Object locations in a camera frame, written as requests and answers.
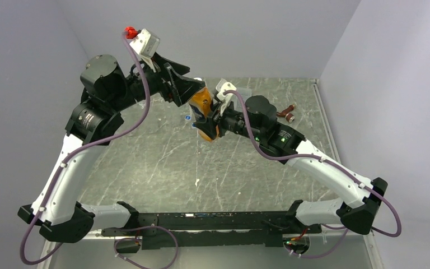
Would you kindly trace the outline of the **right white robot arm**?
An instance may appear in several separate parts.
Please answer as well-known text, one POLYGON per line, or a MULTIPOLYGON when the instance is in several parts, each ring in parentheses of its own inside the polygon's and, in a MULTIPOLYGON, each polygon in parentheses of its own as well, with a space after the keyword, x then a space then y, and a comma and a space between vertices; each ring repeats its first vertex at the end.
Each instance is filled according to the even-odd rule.
POLYGON ((292 127, 278 122, 277 109, 267 98, 256 95, 245 102, 248 121, 230 104, 203 100, 200 108, 191 106, 195 127, 210 139, 222 137, 227 131, 248 137, 250 123, 254 140, 266 155, 279 157, 280 163, 304 171, 338 195, 337 199, 320 202, 298 200, 286 217, 287 228, 301 232, 313 224, 342 224, 362 235, 372 230, 387 182, 356 174, 319 150, 292 127))

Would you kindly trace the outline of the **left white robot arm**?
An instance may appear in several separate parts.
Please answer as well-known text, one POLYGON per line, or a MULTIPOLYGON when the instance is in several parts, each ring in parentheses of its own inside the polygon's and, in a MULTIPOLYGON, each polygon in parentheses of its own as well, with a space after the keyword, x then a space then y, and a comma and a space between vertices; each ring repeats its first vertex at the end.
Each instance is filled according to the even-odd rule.
POLYGON ((76 243, 93 230, 118 229, 124 235, 137 231, 139 213, 129 204, 92 206, 77 198, 93 164, 123 124, 122 111, 145 100, 143 79, 150 95, 159 94, 176 106, 185 105, 205 88, 203 81, 187 76, 189 67, 160 55, 154 61, 154 69, 144 66, 142 75, 128 76, 112 55, 97 55, 87 62, 80 76, 81 102, 66 124, 54 170, 38 198, 18 211, 24 222, 40 228, 46 240, 76 243))

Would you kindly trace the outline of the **orange juice bottle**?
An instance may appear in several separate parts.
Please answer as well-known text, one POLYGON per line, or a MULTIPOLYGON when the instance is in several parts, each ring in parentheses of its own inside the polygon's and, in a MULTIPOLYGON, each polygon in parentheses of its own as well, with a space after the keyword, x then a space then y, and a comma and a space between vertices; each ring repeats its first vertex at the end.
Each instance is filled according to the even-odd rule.
POLYGON ((212 97, 209 90, 204 87, 199 90, 188 102, 196 121, 204 120, 211 111, 212 97))

